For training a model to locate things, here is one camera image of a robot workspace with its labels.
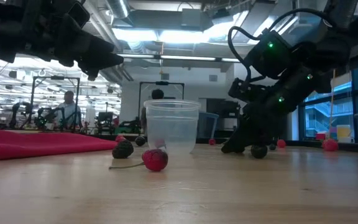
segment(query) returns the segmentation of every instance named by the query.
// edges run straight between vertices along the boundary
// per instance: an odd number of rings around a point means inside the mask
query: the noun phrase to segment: pink fabric
[[[116,144],[82,134],[17,134],[0,130],[0,160],[112,150]]]

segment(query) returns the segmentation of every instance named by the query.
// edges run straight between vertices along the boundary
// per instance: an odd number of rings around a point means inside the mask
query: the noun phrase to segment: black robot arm
[[[89,19],[76,0],[28,0],[22,7],[0,3],[0,59],[13,63],[22,53],[67,67],[77,61],[93,81],[99,70],[124,59],[112,53],[113,44],[81,29]]]
[[[354,12],[357,0],[347,3]],[[324,35],[316,42],[303,41],[290,46],[273,28],[278,20],[296,12],[321,17],[324,26],[328,24]],[[278,20],[259,37],[253,37],[239,27],[232,27],[229,31],[229,47],[248,72],[244,81],[234,80],[229,95],[247,102],[247,105],[242,109],[239,127],[225,143],[222,152],[243,152],[246,146],[262,146],[279,136],[282,130],[280,120],[295,111],[313,91],[329,93],[332,71],[346,65],[349,60],[352,40],[347,35],[348,23],[341,21],[337,24],[330,14],[312,9],[295,9]],[[259,40],[245,58],[235,51],[232,44],[234,30]],[[262,75],[258,79],[269,77],[278,81],[270,87],[251,84],[255,79],[250,77],[250,66]]]

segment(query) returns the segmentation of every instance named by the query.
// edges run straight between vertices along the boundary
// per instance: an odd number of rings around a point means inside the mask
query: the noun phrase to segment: white shirt
[[[60,103],[59,106],[57,106],[57,107],[65,109],[65,118],[67,120],[67,127],[70,127],[74,122],[75,114],[73,114],[73,113],[75,112],[75,103],[70,103],[70,104]],[[81,122],[80,115],[78,114],[79,112],[81,112],[81,109],[80,109],[79,106],[77,106],[77,122],[76,122],[76,125],[78,125]],[[57,111],[56,114],[57,114],[56,121],[59,122],[63,118],[62,111]]]

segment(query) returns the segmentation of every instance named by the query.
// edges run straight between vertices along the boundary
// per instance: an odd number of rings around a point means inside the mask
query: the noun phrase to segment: table surface
[[[111,152],[0,161],[0,223],[357,223],[358,154],[287,148],[263,160],[197,146],[163,172]]]

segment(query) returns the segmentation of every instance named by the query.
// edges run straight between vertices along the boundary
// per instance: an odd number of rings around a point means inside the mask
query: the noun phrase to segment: cherry stem
[[[126,169],[126,168],[138,167],[138,166],[144,166],[144,162],[142,162],[142,163],[140,163],[140,164],[133,165],[133,166],[126,166],[126,167],[109,167],[109,169]]]

